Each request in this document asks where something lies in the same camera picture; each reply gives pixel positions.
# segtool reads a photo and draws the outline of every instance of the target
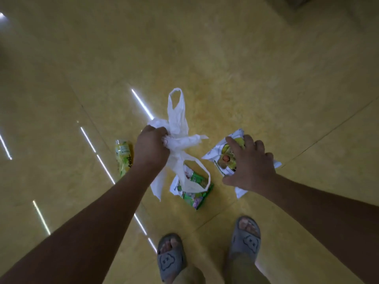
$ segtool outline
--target gray slide sandal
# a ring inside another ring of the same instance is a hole
[[[230,245],[229,250],[229,258],[231,258],[234,253],[247,253],[253,262],[255,262],[259,252],[261,239],[260,237],[257,237],[238,227],[238,224],[242,218],[247,218],[249,223],[254,226],[258,234],[261,235],[258,224],[251,217],[241,216],[238,218],[234,227],[232,244]]]
[[[170,241],[171,238],[175,238],[178,242],[177,247],[165,253],[159,254],[162,246],[166,241]],[[161,274],[161,279],[167,279],[170,275],[178,275],[186,266],[186,254],[184,253],[182,239],[176,233],[169,233],[161,238],[157,248],[158,254],[158,267]]]

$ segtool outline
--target hand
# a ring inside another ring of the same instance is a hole
[[[134,164],[143,169],[153,169],[160,172],[168,160],[170,150],[163,145],[162,138],[167,130],[145,126],[137,138],[134,148]]]
[[[233,175],[222,179],[224,184],[258,192],[265,182],[275,178],[274,155],[265,153],[265,145],[261,140],[254,142],[251,136],[244,135],[245,149],[231,137],[225,140],[234,153],[237,168]]]

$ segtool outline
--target finger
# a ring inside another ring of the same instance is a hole
[[[223,179],[222,179],[222,182],[225,185],[235,186],[235,174],[224,176]]]
[[[255,142],[255,147],[256,147],[257,151],[263,152],[263,153],[265,152],[265,145],[264,145],[263,141],[257,140]]]
[[[274,161],[274,155],[271,152],[266,152],[265,154],[271,161]]]
[[[163,126],[163,127],[160,127],[160,128],[157,128],[155,131],[156,131],[157,134],[160,135],[160,136],[165,136],[165,135],[168,134],[168,133],[167,133],[167,129],[166,129],[164,126]]]
[[[153,126],[149,126],[149,125],[147,125],[147,126],[145,126],[144,128],[143,128],[143,130],[141,130],[141,133],[145,133],[145,132],[147,132],[147,131],[153,131],[155,128],[153,127]]]
[[[232,148],[234,155],[238,157],[239,154],[242,152],[242,148],[239,146],[239,144],[230,136],[227,136],[225,140],[229,144],[229,146]]]
[[[254,148],[255,149],[255,143],[253,141],[253,138],[249,134],[245,134],[243,136],[243,140],[245,141],[246,148]]]

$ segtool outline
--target cartoon face on slipper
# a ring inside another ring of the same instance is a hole
[[[166,253],[159,257],[159,264],[163,271],[169,268],[174,262],[175,258],[170,253]]]
[[[258,239],[252,235],[248,235],[243,239],[243,243],[249,247],[254,253],[257,252],[258,248]]]

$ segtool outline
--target forearm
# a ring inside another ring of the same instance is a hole
[[[282,208],[366,283],[377,281],[379,207],[277,175],[258,193]]]
[[[131,168],[110,190],[16,263],[0,283],[102,283],[157,173]]]

